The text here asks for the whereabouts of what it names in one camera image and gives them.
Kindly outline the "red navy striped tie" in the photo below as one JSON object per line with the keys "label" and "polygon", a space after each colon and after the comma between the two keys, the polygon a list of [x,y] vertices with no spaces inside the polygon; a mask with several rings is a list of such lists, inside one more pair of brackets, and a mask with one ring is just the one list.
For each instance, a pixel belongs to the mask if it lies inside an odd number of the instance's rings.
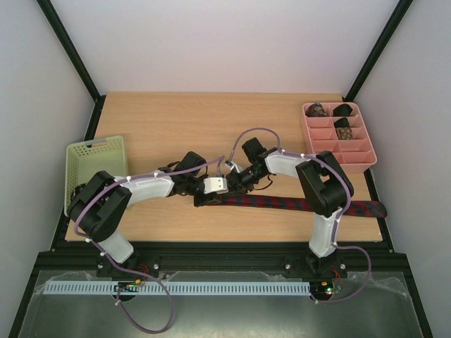
{"label": "red navy striped tie", "polygon": [[[267,195],[240,195],[222,197],[221,206],[241,206],[255,208],[275,208],[291,211],[313,212],[313,208],[304,198],[279,197]],[[379,201],[352,201],[345,215],[364,218],[386,218],[388,212]]]}

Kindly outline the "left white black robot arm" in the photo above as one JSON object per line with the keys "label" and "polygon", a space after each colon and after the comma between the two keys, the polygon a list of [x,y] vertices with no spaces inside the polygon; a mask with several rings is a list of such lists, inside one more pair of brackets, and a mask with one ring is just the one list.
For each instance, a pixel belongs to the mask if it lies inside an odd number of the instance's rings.
{"label": "left white black robot arm", "polygon": [[193,151],[178,162],[143,175],[112,176],[101,170],[73,192],[66,215],[76,223],[75,233],[100,247],[116,263],[123,264],[134,253],[132,244],[118,229],[127,208],[141,201],[179,195],[206,196],[228,191],[217,168],[215,176],[199,175],[222,158],[207,162]]}

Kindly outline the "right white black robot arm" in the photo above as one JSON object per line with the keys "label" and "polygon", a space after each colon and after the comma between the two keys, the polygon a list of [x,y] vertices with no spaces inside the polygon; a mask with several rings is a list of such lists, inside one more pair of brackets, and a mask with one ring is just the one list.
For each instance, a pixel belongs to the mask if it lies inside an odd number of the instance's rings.
{"label": "right white black robot arm", "polygon": [[250,166],[240,169],[232,156],[226,160],[230,168],[229,190],[249,192],[268,175],[297,178],[314,213],[313,234],[309,240],[312,255],[307,259],[307,267],[314,275],[324,275],[332,267],[330,255],[338,248],[339,223],[354,194],[338,160],[330,151],[296,154],[277,147],[266,149],[256,137],[245,142],[242,149]]}

